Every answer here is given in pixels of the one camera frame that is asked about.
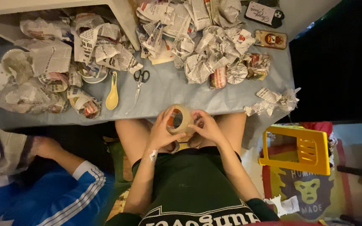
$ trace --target phone case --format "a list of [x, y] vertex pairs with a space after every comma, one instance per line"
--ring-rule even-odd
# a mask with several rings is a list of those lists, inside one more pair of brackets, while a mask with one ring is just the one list
[[287, 34], [256, 30], [254, 45], [273, 49], [285, 49], [287, 47]]
[[245, 18], [272, 28], [278, 28], [282, 25], [284, 13], [259, 3], [250, 2]]

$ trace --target yellow spoon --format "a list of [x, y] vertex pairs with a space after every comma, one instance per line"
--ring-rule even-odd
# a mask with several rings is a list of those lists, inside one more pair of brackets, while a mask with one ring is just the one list
[[113, 72], [111, 79], [111, 91], [106, 99], [106, 107], [108, 110], [113, 110], [118, 104], [118, 93], [117, 93], [117, 72]]

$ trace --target black scissors handle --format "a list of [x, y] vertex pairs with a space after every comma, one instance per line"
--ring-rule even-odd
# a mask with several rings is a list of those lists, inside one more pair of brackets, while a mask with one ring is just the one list
[[143, 83], [145, 83], [145, 82], [147, 82], [148, 80], [149, 80], [149, 78], [150, 78], [150, 72], [149, 71], [141, 71], [141, 70], [138, 70], [138, 71], [136, 71], [134, 74], [133, 74], [133, 79], [135, 80], [135, 81], [139, 81], [139, 78], [142, 76], [142, 79], [141, 79], [141, 82], [143, 82]]

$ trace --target green t-shirt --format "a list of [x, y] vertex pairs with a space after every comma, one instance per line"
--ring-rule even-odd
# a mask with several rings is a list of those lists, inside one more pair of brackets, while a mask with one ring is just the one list
[[[136, 174], [138, 164], [133, 168]], [[152, 203], [141, 218], [119, 213], [113, 226], [234, 226], [276, 221], [260, 199], [239, 199], [224, 175], [219, 155], [160, 153], [154, 170]]]

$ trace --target yellow plastic chair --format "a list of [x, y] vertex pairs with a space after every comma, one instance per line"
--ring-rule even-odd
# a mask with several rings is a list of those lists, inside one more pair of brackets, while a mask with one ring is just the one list
[[[299, 162], [269, 159], [268, 144], [266, 143], [267, 132], [296, 137]], [[325, 132], [308, 130], [300, 126], [272, 125], [264, 131], [262, 140], [264, 144], [264, 157], [259, 158], [259, 164], [263, 166], [281, 167], [321, 175], [330, 175], [331, 173]]]

